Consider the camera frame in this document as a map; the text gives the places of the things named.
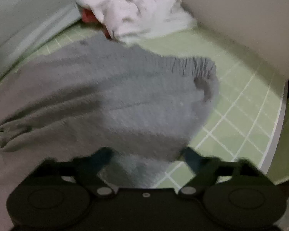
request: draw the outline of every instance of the white wall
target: white wall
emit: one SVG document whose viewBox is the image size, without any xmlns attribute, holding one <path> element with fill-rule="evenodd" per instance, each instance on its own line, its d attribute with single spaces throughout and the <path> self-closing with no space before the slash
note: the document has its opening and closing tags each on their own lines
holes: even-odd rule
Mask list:
<svg viewBox="0 0 289 231">
<path fill-rule="evenodd" d="M 250 47 L 289 79 L 289 0 L 183 0 L 216 31 Z"/>
</svg>

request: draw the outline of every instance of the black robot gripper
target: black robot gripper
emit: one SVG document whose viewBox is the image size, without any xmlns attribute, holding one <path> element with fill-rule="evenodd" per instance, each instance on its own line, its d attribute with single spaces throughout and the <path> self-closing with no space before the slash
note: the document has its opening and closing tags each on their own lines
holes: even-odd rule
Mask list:
<svg viewBox="0 0 289 231">
<path fill-rule="evenodd" d="M 187 147 L 182 155 L 196 176 L 178 194 L 172 188 L 114 192 L 97 176 L 112 155 L 104 147 L 70 162 L 45 160 L 8 197 L 13 230 L 280 230 L 274 223 L 286 197 L 248 160 L 223 162 Z M 231 178 L 217 183 L 225 176 Z"/>
</svg>

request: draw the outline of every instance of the green tile floor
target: green tile floor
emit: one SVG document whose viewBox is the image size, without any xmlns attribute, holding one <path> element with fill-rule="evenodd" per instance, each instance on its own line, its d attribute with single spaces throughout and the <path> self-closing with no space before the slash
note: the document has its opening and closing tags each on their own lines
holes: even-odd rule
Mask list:
<svg viewBox="0 0 289 231">
<path fill-rule="evenodd" d="M 95 33 L 96 29 L 77 23 L 21 64 Z M 206 125 L 190 141 L 190 146 L 206 156 L 218 156 L 225 161 L 244 157 L 261 167 L 274 135 L 285 80 L 248 48 L 204 27 L 143 40 L 139 45 L 160 55 L 200 55 L 215 61 L 219 97 Z M 193 176 L 184 162 L 177 161 L 155 187 L 178 190 Z"/>
</svg>

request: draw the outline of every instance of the screw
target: screw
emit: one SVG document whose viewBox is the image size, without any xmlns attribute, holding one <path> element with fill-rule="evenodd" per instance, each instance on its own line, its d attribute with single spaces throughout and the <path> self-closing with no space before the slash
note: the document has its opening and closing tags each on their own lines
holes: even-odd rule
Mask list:
<svg viewBox="0 0 289 231">
<path fill-rule="evenodd" d="M 144 198 L 148 198 L 148 197 L 150 197 L 151 195 L 150 195 L 149 193 L 143 193 L 142 196 L 143 196 Z"/>
<path fill-rule="evenodd" d="M 185 195 L 193 195 L 196 193 L 196 189 L 194 187 L 183 187 L 181 188 L 181 193 Z"/>
<path fill-rule="evenodd" d="M 96 190 L 96 192 L 99 194 L 99 195 L 103 195 L 103 196 L 106 196 L 106 195 L 109 195 L 113 192 L 113 190 L 109 187 L 100 187 Z"/>
</svg>

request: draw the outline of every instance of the white cloth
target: white cloth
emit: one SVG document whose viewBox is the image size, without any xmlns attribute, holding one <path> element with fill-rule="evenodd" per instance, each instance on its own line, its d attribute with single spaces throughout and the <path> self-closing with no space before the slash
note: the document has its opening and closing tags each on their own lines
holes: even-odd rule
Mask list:
<svg viewBox="0 0 289 231">
<path fill-rule="evenodd" d="M 133 42 L 154 38 L 195 25 L 181 0 L 77 0 L 91 9 L 112 38 Z"/>
</svg>

